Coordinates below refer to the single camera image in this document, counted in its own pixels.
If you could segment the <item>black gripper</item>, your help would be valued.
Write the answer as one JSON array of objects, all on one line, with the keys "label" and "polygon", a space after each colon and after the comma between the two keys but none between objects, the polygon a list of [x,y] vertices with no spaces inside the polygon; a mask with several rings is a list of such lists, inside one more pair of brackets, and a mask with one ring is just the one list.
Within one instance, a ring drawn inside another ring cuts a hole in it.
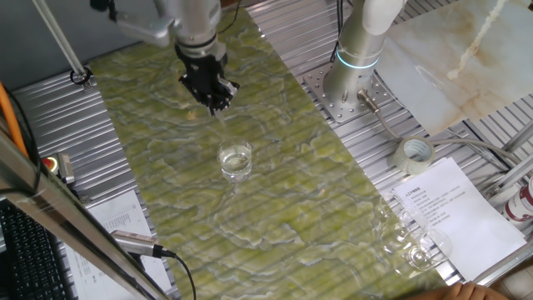
[{"label": "black gripper", "polygon": [[186,73],[179,78],[179,82],[207,108],[211,116],[226,109],[240,88],[237,82],[225,78],[227,54],[224,52],[220,58],[213,54],[189,57],[177,45],[175,50],[186,68]]}]

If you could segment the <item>person's bare hand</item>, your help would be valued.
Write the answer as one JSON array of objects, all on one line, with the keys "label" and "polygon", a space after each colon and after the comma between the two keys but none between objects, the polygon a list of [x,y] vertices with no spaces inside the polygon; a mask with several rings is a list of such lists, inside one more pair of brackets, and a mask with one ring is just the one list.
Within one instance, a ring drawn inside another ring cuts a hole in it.
[{"label": "person's bare hand", "polygon": [[420,293],[407,300],[508,300],[508,297],[497,291],[473,282],[455,283],[449,287]]}]

